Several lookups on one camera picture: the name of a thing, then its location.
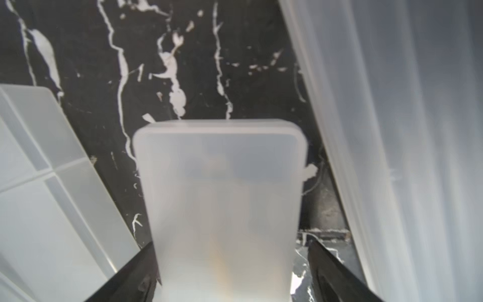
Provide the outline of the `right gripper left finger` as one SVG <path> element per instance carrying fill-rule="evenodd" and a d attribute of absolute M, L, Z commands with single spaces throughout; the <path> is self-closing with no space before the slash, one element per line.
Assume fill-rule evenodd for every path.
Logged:
<path fill-rule="evenodd" d="M 155 249 L 150 242 L 88 301 L 152 301 L 158 279 Z"/>

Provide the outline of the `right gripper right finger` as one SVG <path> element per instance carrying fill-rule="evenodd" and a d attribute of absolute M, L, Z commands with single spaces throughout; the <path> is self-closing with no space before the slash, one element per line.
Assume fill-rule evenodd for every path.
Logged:
<path fill-rule="evenodd" d="M 308 262 L 316 301 L 382 302 L 317 240 L 308 246 Z"/>

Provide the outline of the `clear case with pencil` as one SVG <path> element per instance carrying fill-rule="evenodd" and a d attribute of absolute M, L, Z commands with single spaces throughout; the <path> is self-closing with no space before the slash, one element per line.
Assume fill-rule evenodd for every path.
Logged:
<path fill-rule="evenodd" d="M 159 301 L 290 301 L 308 143 L 284 120 L 149 124 L 133 148 Z"/>

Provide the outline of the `clear ribbed case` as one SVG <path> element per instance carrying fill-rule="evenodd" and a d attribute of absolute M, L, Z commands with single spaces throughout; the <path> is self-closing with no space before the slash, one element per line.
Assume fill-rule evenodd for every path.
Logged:
<path fill-rule="evenodd" d="M 482 2 L 282 1 L 367 284 L 482 300 Z"/>

